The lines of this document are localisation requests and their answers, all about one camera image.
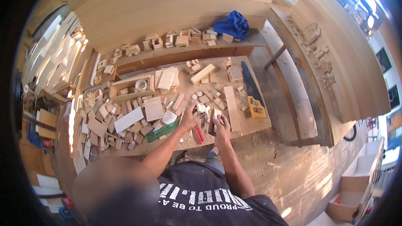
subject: person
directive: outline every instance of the person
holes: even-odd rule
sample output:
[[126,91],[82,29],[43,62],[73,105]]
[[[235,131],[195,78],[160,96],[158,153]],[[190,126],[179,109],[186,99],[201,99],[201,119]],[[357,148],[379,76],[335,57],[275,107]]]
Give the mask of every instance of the person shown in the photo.
[[149,224],[288,225],[268,196],[255,194],[230,142],[225,116],[211,118],[216,125],[215,146],[204,163],[188,161],[165,169],[179,140],[206,115],[194,116],[195,111],[193,103],[173,133],[142,162],[160,184],[160,198]]

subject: red pliers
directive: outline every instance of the red pliers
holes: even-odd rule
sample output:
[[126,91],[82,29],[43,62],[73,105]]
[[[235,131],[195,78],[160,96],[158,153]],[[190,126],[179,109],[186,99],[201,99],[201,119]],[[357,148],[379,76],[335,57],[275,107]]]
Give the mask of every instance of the red pliers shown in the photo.
[[201,129],[199,127],[199,125],[195,126],[195,133],[197,134],[197,140],[200,144],[202,144],[205,140],[204,140],[204,135],[202,135]]

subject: concrete floor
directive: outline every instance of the concrete floor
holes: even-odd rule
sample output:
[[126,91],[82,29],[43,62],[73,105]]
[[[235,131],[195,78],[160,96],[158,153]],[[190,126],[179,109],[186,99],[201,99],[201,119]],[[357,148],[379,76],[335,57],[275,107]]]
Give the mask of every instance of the concrete floor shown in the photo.
[[[237,138],[232,144],[256,193],[270,196],[281,213],[290,208],[285,220],[291,226],[304,226],[324,211],[328,201],[336,194],[341,174],[367,142],[367,128],[357,125],[357,138],[353,142],[342,140],[333,148],[287,146],[275,128],[281,127],[280,133],[286,133],[280,123],[289,119],[289,109],[275,72],[263,68],[268,58],[265,48],[255,48],[250,62],[259,80],[273,127]],[[64,191],[72,196],[76,173],[68,155],[68,124],[62,116],[58,117],[58,132],[60,136],[55,144],[52,163]],[[202,146],[189,150],[187,155],[203,161],[211,149],[212,145]],[[180,153],[176,151],[173,154],[171,163]],[[134,158],[141,161],[143,157]]]

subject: jeans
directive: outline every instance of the jeans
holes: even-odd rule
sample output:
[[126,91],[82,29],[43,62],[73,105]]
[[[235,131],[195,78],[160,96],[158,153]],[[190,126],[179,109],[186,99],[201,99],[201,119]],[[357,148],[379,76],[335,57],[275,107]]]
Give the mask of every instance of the jeans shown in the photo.
[[211,151],[209,152],[207,159],[205,160],[204,164],[212,167],[213,169],[216,170],[219,174],[222,174],[222,176],[225,175],[225,169],[222,163],[219,161],[218,157],[216,156],[215,152]]

